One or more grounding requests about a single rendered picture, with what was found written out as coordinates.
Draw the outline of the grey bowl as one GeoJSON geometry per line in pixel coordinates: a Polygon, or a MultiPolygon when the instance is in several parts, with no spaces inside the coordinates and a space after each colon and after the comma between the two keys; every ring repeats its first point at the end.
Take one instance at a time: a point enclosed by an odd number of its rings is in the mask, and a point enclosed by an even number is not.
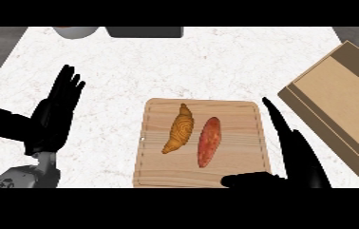
{"type": "Polygon", "coordinates": [[[66,39],[82,39],[97,32],[98,27],[55,27],[54,29],[66,39]]]}

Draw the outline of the golden brown croissant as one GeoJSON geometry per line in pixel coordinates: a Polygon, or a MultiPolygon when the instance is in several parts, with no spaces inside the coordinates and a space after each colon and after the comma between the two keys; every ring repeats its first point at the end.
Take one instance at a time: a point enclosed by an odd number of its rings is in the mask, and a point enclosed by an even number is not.
{"type": "Polygon", "coordinates": [[[187,145],[193,135],[194,123],[193,112],[187,104],[182,104],[179,107],[179,115],[173,121],[170,129],[170,138],[162,150],[163,154],[176,151],[182,146],[187,145]]]}

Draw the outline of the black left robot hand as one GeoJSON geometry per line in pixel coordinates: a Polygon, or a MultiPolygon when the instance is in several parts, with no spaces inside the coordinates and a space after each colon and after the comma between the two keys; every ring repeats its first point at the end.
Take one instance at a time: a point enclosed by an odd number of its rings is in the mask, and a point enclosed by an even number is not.
{"type": "Polygon", "coordinates": [[[57,152],[64,147],[85,85],[74,67],[64,65],[33,116],[26,117],[0,108],[0,138],[24,142],[27,156],[57,152]]]}

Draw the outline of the dark grey rectangular appliance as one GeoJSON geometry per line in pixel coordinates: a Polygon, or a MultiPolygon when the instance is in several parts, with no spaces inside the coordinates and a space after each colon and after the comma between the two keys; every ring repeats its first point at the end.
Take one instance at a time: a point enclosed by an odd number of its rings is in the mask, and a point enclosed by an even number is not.
{"type": "Polygon", "coordinates": [[[181,38],[184,27],[107,27],[114,38],[181,38]]]}

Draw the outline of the wooden cutting board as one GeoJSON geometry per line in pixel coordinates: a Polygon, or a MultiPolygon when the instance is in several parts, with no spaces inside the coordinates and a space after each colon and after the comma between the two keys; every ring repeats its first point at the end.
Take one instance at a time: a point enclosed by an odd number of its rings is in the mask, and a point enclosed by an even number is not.
{"type": "Polygon", "coordinates": [[[148,100],[133,174],[136,187],[218,187],[228,175],[269,170],[256,103],[148,100]]]}

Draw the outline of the brown cardboard box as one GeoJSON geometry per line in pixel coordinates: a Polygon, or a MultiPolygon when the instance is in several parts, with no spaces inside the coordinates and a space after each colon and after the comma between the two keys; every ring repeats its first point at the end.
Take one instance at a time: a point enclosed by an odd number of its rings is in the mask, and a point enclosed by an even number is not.
{"type": "Polygon", "coordinates": [[[359,47],[345,41],[278,96],[359,176],[359,47]]]}

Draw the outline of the red orange sweet potato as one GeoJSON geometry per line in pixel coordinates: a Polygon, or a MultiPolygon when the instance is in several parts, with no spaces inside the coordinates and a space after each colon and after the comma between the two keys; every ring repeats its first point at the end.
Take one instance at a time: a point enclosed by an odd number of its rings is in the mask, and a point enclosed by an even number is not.
{"type": "Polygon", "coordinates": [[[198,165],[206,168],[222,141],[221,120],[212,117],[203,129],[198,142],[198,165]]]}

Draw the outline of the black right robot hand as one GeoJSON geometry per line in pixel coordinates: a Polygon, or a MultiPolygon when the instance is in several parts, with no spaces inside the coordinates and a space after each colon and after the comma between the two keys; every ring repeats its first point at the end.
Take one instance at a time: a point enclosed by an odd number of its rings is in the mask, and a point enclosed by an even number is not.
{"type": "Polygon", "coordinates": [[[330,188],[331,183],[318,156],[300,131],[290,129],[286,118],[266,97],[263,97],[263,104],[278,132],[289,177],[284,179],[268,172],[228,175],[222,178],[222,185],[232,189],[262,187],[269,189],[330,188]]]}

